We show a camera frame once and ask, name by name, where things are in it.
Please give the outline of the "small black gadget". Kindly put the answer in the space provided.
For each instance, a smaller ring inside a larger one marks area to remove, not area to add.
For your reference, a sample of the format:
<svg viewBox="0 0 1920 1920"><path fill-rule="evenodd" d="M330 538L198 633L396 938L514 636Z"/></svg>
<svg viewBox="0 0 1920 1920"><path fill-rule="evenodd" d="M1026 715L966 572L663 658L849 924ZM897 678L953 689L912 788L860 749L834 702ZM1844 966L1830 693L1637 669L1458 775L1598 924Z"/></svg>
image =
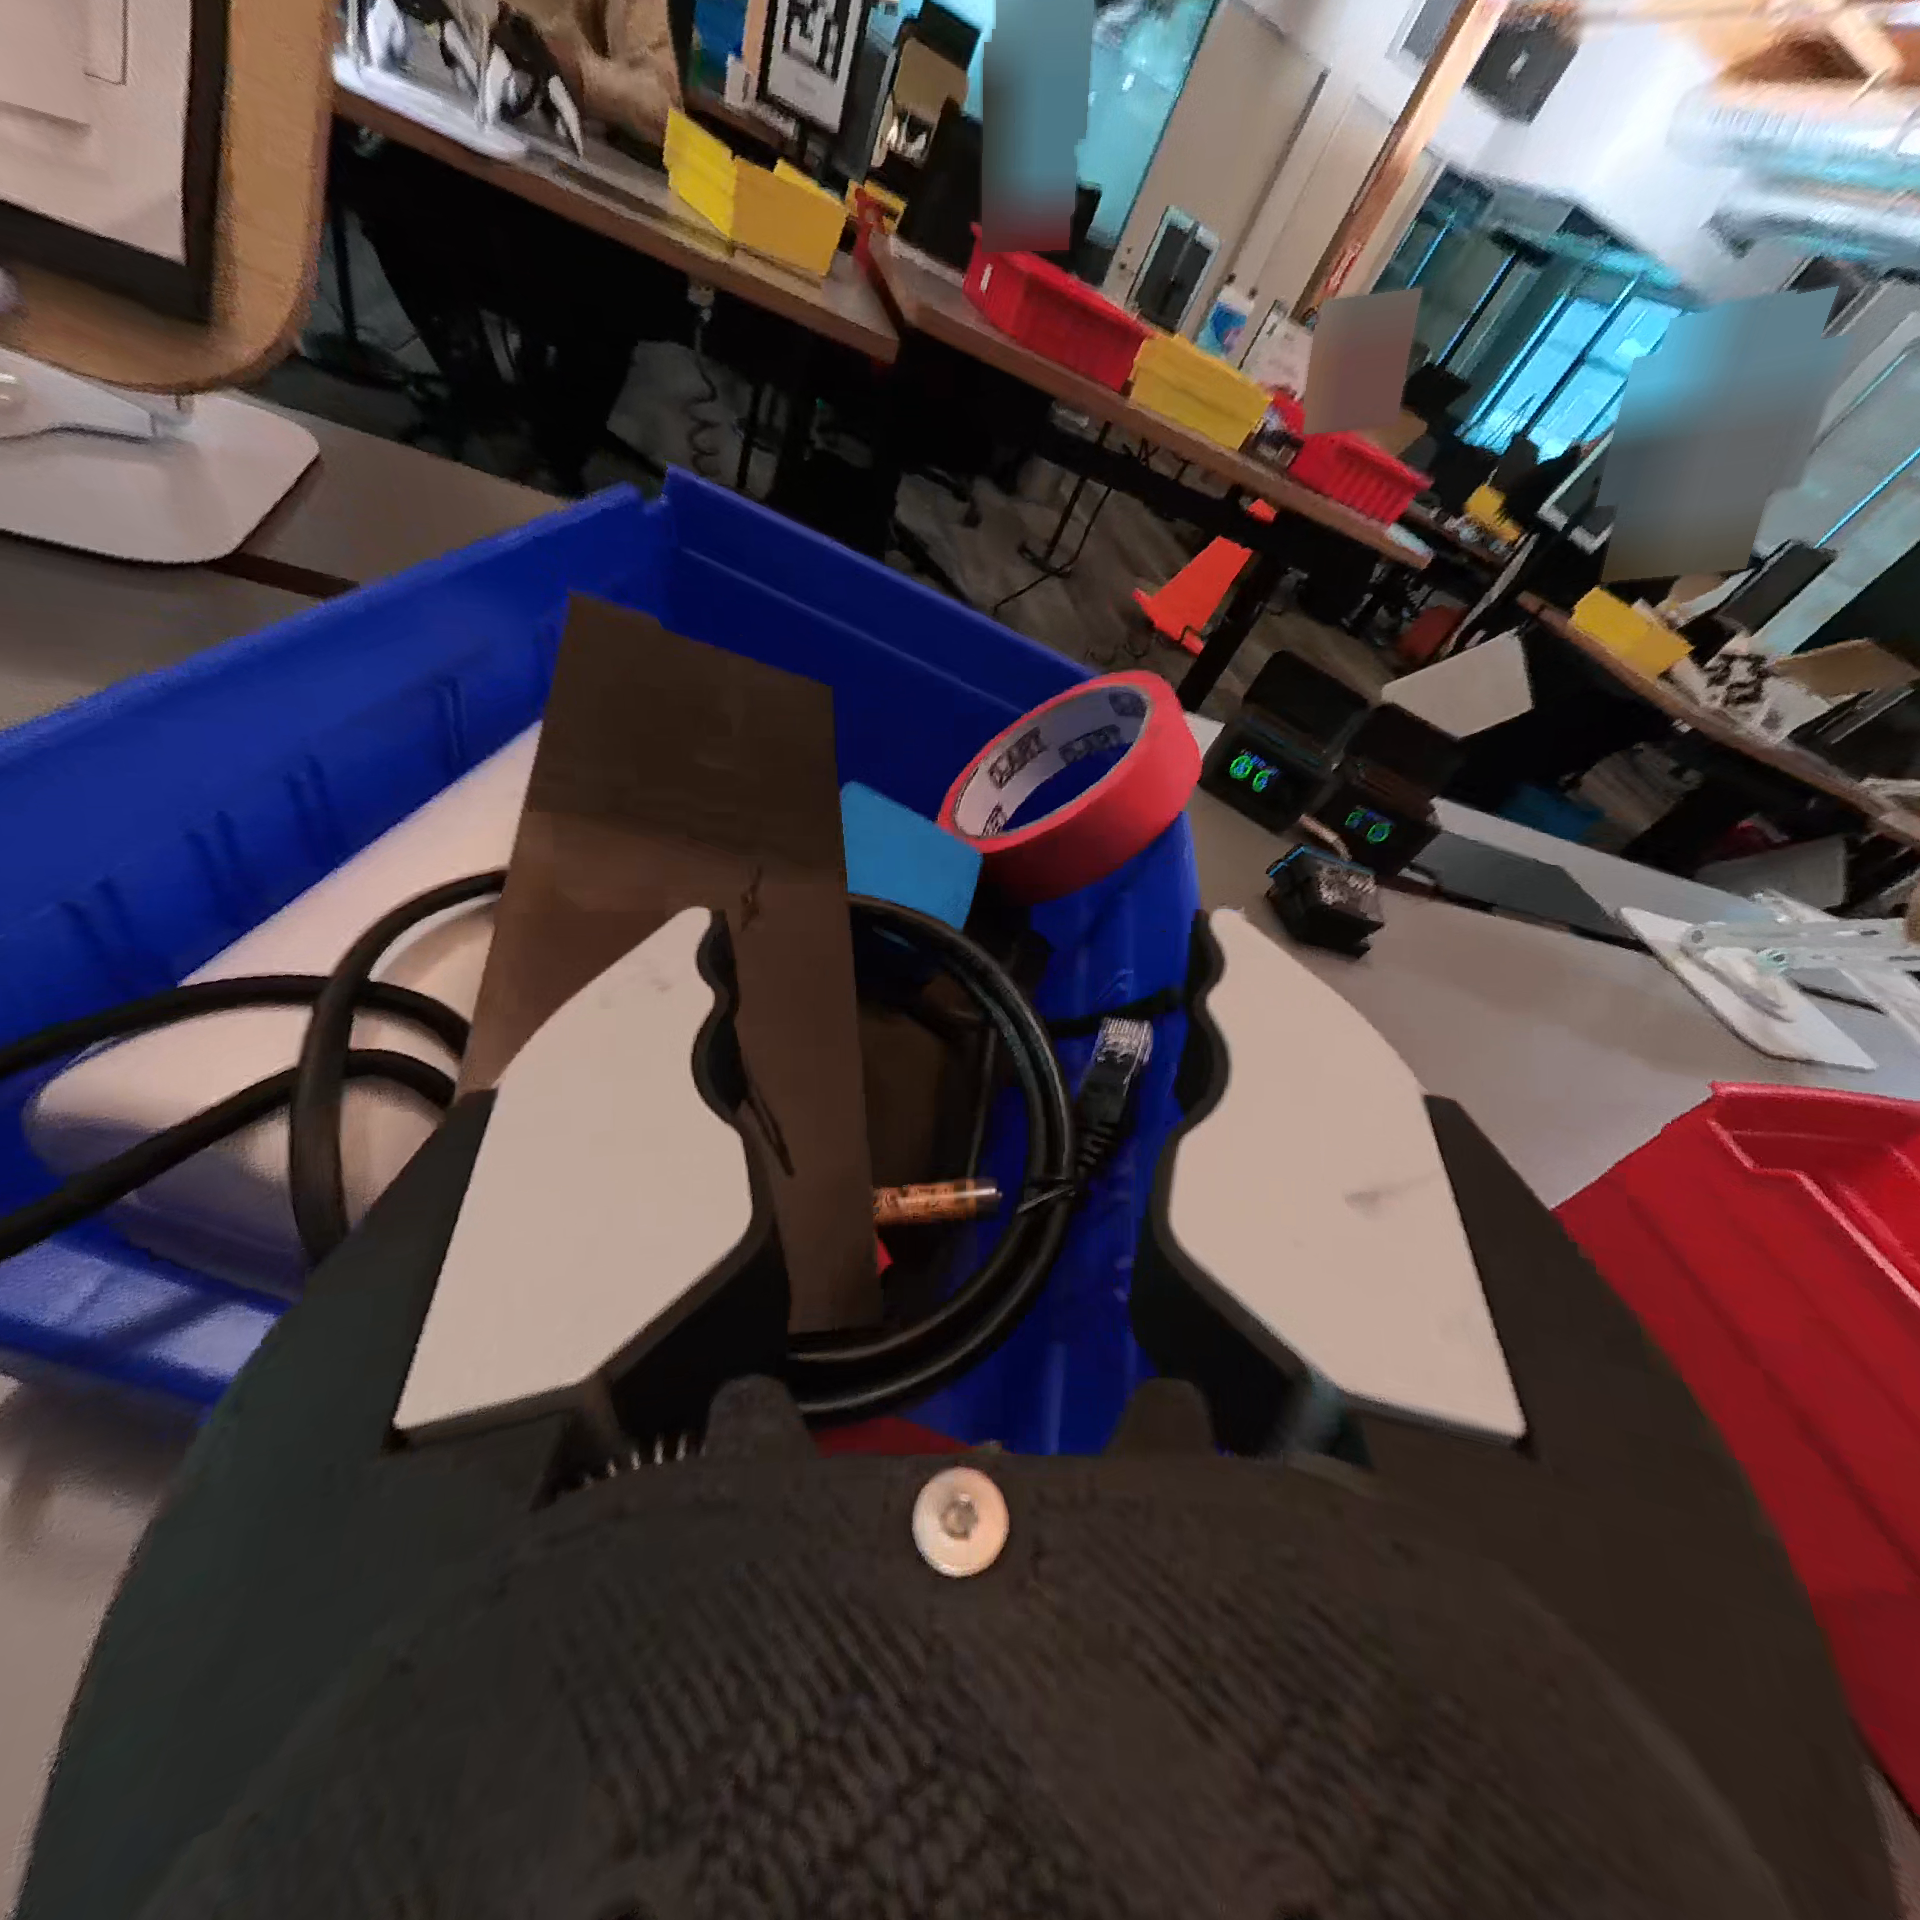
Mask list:
<svg viewBox="0 0 1920 1920"><path fill-rule="evenodd" d="M1294 845L1268 868L1264 899L1285 933L1308 950L1359 960L1381 927L1381 883L1324 845Z"/></svg>

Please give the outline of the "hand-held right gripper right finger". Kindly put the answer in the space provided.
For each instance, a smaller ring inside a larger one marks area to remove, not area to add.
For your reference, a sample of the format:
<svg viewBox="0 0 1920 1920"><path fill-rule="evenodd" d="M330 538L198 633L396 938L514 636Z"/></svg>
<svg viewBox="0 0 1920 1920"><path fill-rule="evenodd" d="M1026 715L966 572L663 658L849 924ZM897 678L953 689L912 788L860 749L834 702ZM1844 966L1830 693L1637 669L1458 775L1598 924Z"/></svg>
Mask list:
<svg viewBox="0 0 1920 1920"><path fill-rule="evenodd" d="M1131 1324L1216 1447L1363 1447L1383 1417L1513 1447L1521 1397L1423 1080L1240 910L1203 910Z"/></svg>

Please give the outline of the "clear network plug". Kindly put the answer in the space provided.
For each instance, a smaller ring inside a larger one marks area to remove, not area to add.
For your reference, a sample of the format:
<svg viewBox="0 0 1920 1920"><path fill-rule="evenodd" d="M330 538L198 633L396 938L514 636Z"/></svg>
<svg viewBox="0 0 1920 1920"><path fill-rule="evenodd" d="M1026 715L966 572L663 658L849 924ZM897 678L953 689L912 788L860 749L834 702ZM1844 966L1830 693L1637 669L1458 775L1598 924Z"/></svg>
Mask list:
<svg viewBox="0 0 1920 1920"><path fill-rule="evenodd" d="M1109 1019L1099 1025L1074 1095L1074 1185L1089 1187L1127 1139L1153 1041L1153 1021L1146 1019Z"/></svg>

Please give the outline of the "printed instruction sheet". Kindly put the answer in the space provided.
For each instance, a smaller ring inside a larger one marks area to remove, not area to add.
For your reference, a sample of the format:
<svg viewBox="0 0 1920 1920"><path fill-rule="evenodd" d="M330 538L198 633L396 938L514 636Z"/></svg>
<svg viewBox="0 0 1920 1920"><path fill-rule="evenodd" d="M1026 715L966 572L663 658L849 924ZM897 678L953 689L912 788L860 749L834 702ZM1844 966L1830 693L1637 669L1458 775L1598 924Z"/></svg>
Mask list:
<svg viewBox="0 0 1920 1920"><path fill-rule="evenodd" d="M5 205L187 261L193 4L5 4Z"/></svg>

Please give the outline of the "blue plastic bin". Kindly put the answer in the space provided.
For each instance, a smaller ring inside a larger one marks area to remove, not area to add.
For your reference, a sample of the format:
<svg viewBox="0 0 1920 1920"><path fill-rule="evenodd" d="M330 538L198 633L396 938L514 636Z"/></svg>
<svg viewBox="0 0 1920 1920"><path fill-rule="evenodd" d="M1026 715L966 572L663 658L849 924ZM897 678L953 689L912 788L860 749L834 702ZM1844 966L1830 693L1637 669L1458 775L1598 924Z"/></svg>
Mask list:
<svg viewBox="0 0 1920 1920"><path fill-rule="evenodd" d="M538 719L571 594L834 689L836 767L933 816L966 759L1089 678L960 601L690 475L609 487L165 674L5 735L5 1041L172 988ZM1167 828L1035 910L1038 1008L1090 1019L1186 975L1196 864ZM906 1411L960 1439L1096 1453L1149 1377L1127 1284L1183 1025L1010 1345ZM212 1408L279 1304L103 1222L5 1260L5 1377Z"/></svg>

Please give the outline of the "black device green display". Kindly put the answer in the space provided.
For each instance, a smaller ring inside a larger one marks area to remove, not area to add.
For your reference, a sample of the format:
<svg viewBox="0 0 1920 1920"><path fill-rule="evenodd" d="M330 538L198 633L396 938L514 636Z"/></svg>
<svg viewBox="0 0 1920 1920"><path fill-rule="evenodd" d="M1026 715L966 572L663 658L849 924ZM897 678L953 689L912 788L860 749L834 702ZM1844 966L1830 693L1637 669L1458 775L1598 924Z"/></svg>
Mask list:
<svg viewBox="0 0 1920 1920"><path fill-rule="evenodd" d="M1408 872L1438 836L1432 801L1393 775L1339 772L1317 801L1312 819L1347 864L1374 876Z"/></svg>
<svg viewBox="0 0 1920 1920"><path fill-rule="evenodd" d="M1324 752L1264 715L1233 715L1202 756L1196 791L1279 836L1294 833L1329 784Z"/></svg>

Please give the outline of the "wooden document stand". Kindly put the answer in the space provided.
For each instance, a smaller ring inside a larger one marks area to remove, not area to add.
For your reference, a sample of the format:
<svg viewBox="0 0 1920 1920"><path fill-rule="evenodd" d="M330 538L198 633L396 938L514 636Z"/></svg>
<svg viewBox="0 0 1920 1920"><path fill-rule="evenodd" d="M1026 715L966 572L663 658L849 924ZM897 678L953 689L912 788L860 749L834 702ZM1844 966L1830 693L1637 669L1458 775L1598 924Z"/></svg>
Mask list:
<svg viewBox="0 0 1920 1920"><path fill-rule="evenodd" d="M5 533L231 559L319 460L244 400L319 276L333 4L193 4L187 261L5 205Z"/></svg>

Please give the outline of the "grey desk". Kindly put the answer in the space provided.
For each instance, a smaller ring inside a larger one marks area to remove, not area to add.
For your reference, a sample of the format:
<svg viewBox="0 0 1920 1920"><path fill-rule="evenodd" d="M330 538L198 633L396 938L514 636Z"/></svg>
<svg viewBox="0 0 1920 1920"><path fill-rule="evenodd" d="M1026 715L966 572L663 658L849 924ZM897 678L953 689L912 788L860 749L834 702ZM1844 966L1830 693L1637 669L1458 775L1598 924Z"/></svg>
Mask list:
<svg viewBox="0 0 1920 1920"><path fill-rule="evenodd" d="M5 719L55 715L408 566L517 531L559 497L313 417L319 467L231 559L139 575L5 544ZM1566 933L1393 897L1371 960L1308 957L1561 1204L1694 1109L1710 1080L1815 1072L1742 1050L1653 962ZM5 1909L71 1697L132 1543L187 1449L158 1402L5 1380Z"/></svg>

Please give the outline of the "small blue item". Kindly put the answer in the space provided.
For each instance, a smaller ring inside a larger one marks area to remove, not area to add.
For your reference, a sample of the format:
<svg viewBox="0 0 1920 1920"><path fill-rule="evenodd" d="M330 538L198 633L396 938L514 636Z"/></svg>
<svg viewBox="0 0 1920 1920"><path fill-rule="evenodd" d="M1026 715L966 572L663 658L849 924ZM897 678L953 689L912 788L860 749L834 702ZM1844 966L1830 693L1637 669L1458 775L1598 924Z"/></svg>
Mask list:
<svg viewBox="0 0 1920 1920"><path fill-rule="evenodd" d="M866 784L843 784L847 894L912 910L962 933L981 878L981 852Z"/></svg>

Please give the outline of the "dark brown flat strip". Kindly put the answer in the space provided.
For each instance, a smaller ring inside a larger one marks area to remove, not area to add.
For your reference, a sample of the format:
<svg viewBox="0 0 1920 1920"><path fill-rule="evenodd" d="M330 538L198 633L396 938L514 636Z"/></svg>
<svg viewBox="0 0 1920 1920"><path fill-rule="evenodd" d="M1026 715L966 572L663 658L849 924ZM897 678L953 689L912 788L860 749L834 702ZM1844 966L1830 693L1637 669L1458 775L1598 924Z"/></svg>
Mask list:
<svg viewBox="0 0 1920 1920"><path fill-rule="evenodd" d="M790 1331L876 1327L834 693L575 594L461 1092L495 1088L546 1014L690 905L733 938Z"/></svg>

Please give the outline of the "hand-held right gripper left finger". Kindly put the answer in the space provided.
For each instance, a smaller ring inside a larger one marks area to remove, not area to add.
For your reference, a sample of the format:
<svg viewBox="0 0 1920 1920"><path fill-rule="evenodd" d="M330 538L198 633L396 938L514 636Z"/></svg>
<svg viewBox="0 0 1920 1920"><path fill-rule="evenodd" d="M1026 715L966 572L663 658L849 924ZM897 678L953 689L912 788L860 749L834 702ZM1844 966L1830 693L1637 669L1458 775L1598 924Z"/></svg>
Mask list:
<svg viewBox="0 0 1920 1920"><path fill-rule="evenodd" d="M701 1435L785 1359L769 1149L738 1037L729 924L690 905L579 988L485 1104L399 1391L412 1444L566 1413Z"/></svg>

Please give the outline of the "white flat stand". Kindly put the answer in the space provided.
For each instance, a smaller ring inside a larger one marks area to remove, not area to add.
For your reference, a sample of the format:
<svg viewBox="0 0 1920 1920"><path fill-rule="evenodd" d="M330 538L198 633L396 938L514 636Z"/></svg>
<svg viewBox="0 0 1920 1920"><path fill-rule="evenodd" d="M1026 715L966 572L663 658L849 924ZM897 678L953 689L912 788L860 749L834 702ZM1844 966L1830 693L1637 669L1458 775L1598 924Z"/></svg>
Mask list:
<svg viewBox="0 0 1920 1920"><path fill-rule="evenodd" d="M1836 918L1779 894L1756 899L1756 918L1684 924L1611 905L1611 918L1769 1063L1878 1072L1878 1063L1815 1006L1818 983L1836 983L1909 1046L1918 1041L1918 930L1909 918Z"/></svg>

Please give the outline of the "red tape roll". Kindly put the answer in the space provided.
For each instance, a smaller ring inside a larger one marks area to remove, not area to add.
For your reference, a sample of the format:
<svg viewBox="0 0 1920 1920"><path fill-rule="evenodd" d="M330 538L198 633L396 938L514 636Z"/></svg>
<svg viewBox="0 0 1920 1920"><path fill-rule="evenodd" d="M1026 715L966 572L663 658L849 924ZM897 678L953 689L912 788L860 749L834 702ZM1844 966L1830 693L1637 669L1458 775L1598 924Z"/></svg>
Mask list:
<svg viewBox="0 0 1920 1920"><path fill-rule="evenodd" d="M1157 674L1090 678L995 735L948 784L940 826L1022 905L1112 878L1202 780L1186 706Z"/></svg>

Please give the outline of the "yellow storage bin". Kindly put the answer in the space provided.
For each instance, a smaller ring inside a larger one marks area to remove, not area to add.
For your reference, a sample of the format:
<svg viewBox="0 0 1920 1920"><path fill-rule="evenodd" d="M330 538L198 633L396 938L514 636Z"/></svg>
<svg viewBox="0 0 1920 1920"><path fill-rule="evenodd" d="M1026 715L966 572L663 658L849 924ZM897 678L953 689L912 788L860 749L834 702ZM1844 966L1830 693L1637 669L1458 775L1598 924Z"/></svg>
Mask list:
<svg viewBox="0 0 1920 1920"><path fill-rule="evenodd" d="M1268 425L1275 386L1237 372L1183 337L1150 331L1141 338L1127 400L1196 440L1240 455Z"/></svg>
<svg viewBox="0 0 1920 1920"><path fill-rule="evenodd" d="M1646 604L1630 604L1606 587L1579 596L1568 613L1579 636L1637 678L1663 680L1690 660L1690 644Z"/></svg>
<svg viewBox="0 0 1920 1920"><path fill-rule="evenodd" d="M682 111L666 116L666 184L678 200L729 243L776 268L822 286L847 236L847 203L790 163L738 156Z"/></svg>

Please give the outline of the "red storage bin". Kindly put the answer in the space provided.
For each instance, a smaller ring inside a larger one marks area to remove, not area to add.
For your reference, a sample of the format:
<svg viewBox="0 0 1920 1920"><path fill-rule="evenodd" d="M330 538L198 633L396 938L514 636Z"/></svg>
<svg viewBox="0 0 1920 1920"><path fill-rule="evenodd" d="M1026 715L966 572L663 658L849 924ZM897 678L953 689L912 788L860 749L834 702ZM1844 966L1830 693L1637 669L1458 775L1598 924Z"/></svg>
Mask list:
<svg viewBox="0 0 1920 1920"><path fill-rule="evenodd" d="M1020 350L1125 395L1150 328L1038 254L995 254L971 225L966 298Z"/></svg>
<svg viewBox="0 0 1920 1920"><path fill-rule="evenodd" d="M1358 433L1308 434L1287 477L1381 527L1404 520L1432 484L1431 475Z"/></svg>

